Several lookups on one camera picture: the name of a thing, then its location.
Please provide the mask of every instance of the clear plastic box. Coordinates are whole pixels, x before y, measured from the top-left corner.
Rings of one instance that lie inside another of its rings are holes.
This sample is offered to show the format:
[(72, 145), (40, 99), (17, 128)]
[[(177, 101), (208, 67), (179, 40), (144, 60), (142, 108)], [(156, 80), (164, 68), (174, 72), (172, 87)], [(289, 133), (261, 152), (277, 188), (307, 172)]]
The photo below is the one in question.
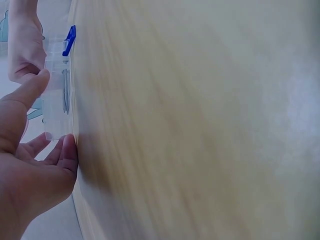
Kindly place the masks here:
[(48, 39), (45, 68), (50, 72), (50, 80), (42, 98), (45, 136), (56, 140), (73, 131), (71, 63), (69, 56), (63, 56), (68, 41), (65, 36)]

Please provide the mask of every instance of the blue plastic latch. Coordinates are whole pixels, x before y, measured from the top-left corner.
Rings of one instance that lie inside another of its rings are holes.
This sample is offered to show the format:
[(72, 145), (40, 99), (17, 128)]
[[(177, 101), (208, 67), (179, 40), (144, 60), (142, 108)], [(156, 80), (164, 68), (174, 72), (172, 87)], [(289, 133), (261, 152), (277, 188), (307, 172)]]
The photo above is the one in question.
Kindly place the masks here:
[(69, 55), (71, 47), (76, 39), (76, 32), (76, 25), (71, 26), (68, 36), (66, 36), (66, 39), (64, 40), (66, 43), (66, 47), (65, 50), (62, 52), (62, 56), (67, 57)]

